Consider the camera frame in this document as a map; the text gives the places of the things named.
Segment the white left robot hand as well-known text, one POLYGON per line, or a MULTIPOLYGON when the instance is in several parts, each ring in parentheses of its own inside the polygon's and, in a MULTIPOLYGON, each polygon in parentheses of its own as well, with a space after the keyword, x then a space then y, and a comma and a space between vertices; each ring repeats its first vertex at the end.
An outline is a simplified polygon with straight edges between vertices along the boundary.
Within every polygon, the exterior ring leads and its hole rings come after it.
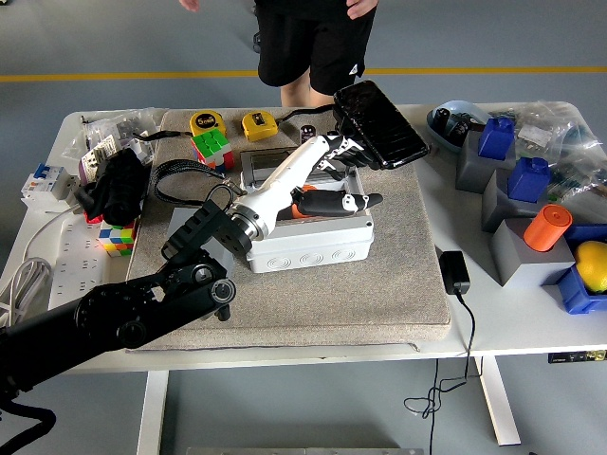
POLYGON ((236 199, 231 219, 252 240, 265 239, 276 227, 283 209, 298 206, 310 216, 342 217, 382 202, 378 193, 350 194, 346 191, 304 191, 304 183, 315 169, 330 171, 330 159, 346 152, 361 153, 363 148, 345 136, 315 136, 289 155, 255 192, 236 199))

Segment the person's left hand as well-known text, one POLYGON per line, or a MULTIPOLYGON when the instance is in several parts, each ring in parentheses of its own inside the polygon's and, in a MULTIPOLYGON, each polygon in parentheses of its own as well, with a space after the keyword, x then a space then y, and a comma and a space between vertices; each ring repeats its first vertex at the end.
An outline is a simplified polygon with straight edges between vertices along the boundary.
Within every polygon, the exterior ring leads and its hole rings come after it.
POLYGON ((378 0, 347 0, 347 15, 351 20, 356 20, 374 12, 377 8, 378 0))

